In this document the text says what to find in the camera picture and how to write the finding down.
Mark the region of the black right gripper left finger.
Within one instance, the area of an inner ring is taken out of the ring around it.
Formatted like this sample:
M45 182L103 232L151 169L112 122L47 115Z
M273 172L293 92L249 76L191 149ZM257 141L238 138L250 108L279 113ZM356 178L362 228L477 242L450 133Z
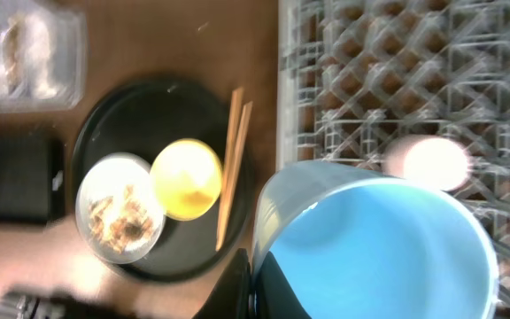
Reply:
M247 251L238 249L194 319L248 319L251 267Z

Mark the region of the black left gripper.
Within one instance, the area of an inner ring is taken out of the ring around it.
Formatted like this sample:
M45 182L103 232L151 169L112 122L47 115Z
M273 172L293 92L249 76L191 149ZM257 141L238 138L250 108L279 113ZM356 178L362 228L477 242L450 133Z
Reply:
M68 295L10 290L0 298L0 319L127 319L115 310Z

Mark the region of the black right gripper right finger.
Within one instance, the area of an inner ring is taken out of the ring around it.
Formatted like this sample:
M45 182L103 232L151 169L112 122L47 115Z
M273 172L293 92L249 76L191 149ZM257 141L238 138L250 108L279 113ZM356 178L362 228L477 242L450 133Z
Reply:
M255 278L254 298L258 319L310 319L272 253L267 253Z

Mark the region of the light blue plastic cup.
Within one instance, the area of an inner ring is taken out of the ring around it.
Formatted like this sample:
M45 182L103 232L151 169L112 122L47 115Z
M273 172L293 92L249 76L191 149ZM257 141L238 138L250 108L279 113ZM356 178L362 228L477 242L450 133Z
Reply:
M257 205L252 281L276 258L310 318L490 319L498 262L450 195L371 170L299 161Z

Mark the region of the pink plastic cup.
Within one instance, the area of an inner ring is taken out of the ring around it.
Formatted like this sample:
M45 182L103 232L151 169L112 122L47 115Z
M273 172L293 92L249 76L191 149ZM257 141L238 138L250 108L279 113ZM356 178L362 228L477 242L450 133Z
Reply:
M441 191L453 191L472 175L472 158L459 143L440 136L408 135L391 142L382 171Z

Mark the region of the gold snack wrapper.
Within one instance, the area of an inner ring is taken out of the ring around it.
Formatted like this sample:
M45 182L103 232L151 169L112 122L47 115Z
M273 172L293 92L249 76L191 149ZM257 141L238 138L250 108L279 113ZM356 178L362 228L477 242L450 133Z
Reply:
M23 82L21 41L24 20L21 17L11 17L8 19L8 27L2 45L8 93L12 95Z

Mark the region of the white paper napkin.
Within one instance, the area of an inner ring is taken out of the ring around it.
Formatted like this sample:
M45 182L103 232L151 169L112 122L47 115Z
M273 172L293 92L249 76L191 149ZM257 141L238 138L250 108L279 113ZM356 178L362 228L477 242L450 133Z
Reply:
M49 24L40 12L17 12L12 17L21 17L24 20L21 41L23 82L14 94L8 93L2 45L9 28L7 20L7 26L0 30L0 100L18 97L45 100L56 97L59 86L50 74L54 48Z

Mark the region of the black rectangular waste bin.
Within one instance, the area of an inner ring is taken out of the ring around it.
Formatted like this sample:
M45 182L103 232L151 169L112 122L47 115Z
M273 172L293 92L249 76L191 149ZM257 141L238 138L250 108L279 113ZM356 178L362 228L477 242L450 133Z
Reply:
M46 135L0 136L0 222L43 226L66 215L64 148Z

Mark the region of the grey dishwasher rack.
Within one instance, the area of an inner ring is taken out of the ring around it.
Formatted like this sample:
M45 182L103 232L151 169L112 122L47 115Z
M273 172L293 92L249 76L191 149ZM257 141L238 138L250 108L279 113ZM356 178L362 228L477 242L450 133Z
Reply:
M453 192L492 236L510 318L510 0L281 0L276 164L380 170L401 136L472 160Z

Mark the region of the clear plastic waste bin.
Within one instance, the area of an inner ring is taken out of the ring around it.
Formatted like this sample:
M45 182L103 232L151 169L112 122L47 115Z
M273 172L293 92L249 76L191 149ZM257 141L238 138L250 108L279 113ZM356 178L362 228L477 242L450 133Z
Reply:
M62 111L84 95L87 23L54 1L0 0L0 113Z

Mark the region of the food scraps on plate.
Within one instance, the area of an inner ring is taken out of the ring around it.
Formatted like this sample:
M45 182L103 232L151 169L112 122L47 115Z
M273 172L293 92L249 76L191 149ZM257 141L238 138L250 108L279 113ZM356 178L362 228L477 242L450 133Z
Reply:
M155 219L133 184L126 185L121 194L95 201L89 208L91 236L116 253L124 253L129 245L149 240L155 230Z

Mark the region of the wooden chopstick right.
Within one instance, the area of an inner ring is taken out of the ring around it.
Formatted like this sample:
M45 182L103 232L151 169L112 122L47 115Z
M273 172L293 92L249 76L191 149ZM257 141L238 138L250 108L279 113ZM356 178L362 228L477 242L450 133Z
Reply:
M229 206L228 220L229 220L229 216L230 216L231 207L233 204L233 198L234 198L234 194L235 194L235 190L236 190L236 182L237 182L239 170L240 170L240 166L242 164L243 150L244 150L245 140L246 140L249 124L250 124L252 107L253 107L253 104L252 104L252 101L250 101L247 104L243 105L243 109L242 109L242 115L241 115L241 120L240 120L240 124L239 124L238 135L237 135L237 139L236 139L234 164L232 165L231 178L230 178L231 191L229 192L230 206Z

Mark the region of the wooden chopstick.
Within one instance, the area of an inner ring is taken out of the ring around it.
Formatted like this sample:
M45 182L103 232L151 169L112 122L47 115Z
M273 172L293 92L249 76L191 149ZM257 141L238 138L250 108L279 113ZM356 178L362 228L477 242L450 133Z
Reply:
M242 164L243 150L244 150L245 140L246 140L249 124L250 124L252 107L253 107L253 104L252 104L252 101L250 101L247 104L243 105L243 109L242 109L242 115L241 115L241 120L240 120L240 124L239 124L238 135L237 135L237 139L236 139L234 164L232 165L231 178L230 178L231 191L229 192L230 206L229 206L228 220L229 220L229 216L230 216L231 207L233 204L233 198L234 198L234 194L235 194L235 190L236 190L236 182L237 182L239 170L240 170L240 166Z
M238 135L238 129L243 109L242 102L243 102L243 88L237 88L232 92L232 98L229 108L228 133L225 159L223 165L222 189L220 194L220 208L218 216L217 241L216 241L217 251L219 251L223 246L227 231L230 206L229 192L231 191L230 178L232 165L234 164L236 139Z

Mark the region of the wooden chopstick left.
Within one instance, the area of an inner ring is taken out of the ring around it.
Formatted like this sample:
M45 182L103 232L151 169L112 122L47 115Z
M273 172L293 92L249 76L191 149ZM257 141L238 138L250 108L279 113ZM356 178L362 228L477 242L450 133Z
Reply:
M232 98L229 108L228 133L225 159L223 165L222 189L220 194L220 208L218 216L217 241L216 241L217 251L219 251L223 246L227 231L230 206L229 192L231 191L230 178L232 165L234 164L236 139L238 135L238 129L243 109L242 102L243 102L243 88L237 88L232 92Z

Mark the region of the round black tray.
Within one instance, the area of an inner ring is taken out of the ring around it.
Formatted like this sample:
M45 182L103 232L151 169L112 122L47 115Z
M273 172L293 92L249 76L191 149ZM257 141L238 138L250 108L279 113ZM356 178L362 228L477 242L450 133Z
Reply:
M227 107L196 82L173 76L129 82L103 97L81 126L73 148L70 190L77 192L91 167L115 152L132 153L151 163L173 141L193 138L224 157L227 129ZM254 168L245 154L221 249L215 247L218 208L213 206L190 222L167 221L149 253L118 269L162 283L202 275L222 260L242 235L253 208L254 191Z

